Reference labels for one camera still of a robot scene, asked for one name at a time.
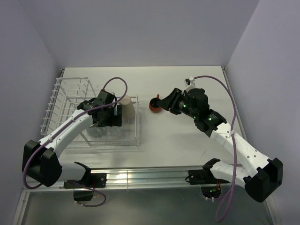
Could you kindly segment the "orange black mug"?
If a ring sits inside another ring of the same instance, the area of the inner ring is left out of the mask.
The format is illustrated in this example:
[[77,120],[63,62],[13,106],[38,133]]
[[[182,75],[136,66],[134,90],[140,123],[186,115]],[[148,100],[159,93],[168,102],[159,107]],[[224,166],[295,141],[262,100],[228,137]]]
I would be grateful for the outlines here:
[[162,107],[160,107],[160,106],[158,105],[158,102],[160,101],[160,98],[159,98],[159,97],[160,97],[160,95],[157,94],[157,96],[154,97],[154,98],[152,98],[152,99],[150,100],[150,102],[149,102],[149,109],[150,109],[150,111],[153,112],[153,113],[159,113],[159,112],[162,111]]

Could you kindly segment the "beige cup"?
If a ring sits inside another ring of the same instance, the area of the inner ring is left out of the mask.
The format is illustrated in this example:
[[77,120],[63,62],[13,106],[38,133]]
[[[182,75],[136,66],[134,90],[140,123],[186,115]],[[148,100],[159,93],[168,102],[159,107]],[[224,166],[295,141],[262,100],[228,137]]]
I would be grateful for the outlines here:
[[127,124],[135,119],[135,108],[130,96],[126,95],[121,101],[122,121]]

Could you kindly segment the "grey footed mug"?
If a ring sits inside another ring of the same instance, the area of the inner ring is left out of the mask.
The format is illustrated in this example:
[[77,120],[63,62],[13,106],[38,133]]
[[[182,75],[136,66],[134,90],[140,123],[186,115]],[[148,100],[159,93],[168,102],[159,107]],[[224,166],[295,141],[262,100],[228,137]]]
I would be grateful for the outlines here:
[[86,129],[87,135],[93,138],[101,138],[106,136],[106,129],[104,127],[89,127]]

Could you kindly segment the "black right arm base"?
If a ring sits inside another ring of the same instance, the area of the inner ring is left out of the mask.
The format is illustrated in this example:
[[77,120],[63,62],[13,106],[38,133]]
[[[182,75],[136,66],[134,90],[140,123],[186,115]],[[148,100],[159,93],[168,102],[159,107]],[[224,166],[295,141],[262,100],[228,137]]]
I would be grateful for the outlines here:
[[212,166],[220,162],[219,159],[213,158],[210,161],[208,161],[202,169],[196,169],[196,170],[189,170],[188,176],[185,178],[185,181],[189,183],[190,185],[208,185],[211,184],[209,187],[202,187],[201,192],[204,195],[204,197],[207,197],[209,199],[212,198],[219,198],[221,195],[221,185],[229,183],[226,180],[222,179],[216,179],[212,173],[210,172],[210,169]]

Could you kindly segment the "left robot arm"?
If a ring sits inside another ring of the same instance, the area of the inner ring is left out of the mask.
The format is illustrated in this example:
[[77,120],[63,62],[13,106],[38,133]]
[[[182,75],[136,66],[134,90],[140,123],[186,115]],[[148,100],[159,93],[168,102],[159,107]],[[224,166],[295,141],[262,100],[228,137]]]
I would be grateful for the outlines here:
[[50,187],[59,180],[74,180],[80,187],[91,183],[91,169],[79,162],[62,165],[59,157],[65,148],[89,127],[120,127],[120,98],[101,90],[97,97],[81,102],[73,114],[56,130],[39,141],[29,140],[23,151],[23,183],[32,189],[26,178]]

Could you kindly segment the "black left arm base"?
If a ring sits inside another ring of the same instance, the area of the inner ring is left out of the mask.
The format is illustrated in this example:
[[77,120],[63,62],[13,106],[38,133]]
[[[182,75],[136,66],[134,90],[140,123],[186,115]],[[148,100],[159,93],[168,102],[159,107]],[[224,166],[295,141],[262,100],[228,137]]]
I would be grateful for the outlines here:
[[84,173],[80,176],[79,180],[66,180],[64,181],[64,189],[76,189],[84,188],[86,191],[73,191],[73,199],[78,203],[89,202],[93,197],[96,196],[95,188],[104,188],[106,186],[106,177],[107,174],[104,172],[92,172],[92,169],[88,166],[74,162],[73,165],[79,166],[80,169],[83,169]]

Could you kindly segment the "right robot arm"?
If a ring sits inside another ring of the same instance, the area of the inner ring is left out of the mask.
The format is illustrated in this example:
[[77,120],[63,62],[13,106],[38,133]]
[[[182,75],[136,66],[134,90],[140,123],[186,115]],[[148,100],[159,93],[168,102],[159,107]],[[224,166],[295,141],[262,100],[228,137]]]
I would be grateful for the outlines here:
[[255,201],[264,202],[283,180],[283,163],[262,154],[237,134],[226,119],[210,108],[204,89],[181,91],[175,88],[170,95],[157,102],[172,114],[185,114],[195,126],[233,154],[242,168],[212,159],[203,166],[203,178],[212,183],[216,179],[232,181],[243,187]]

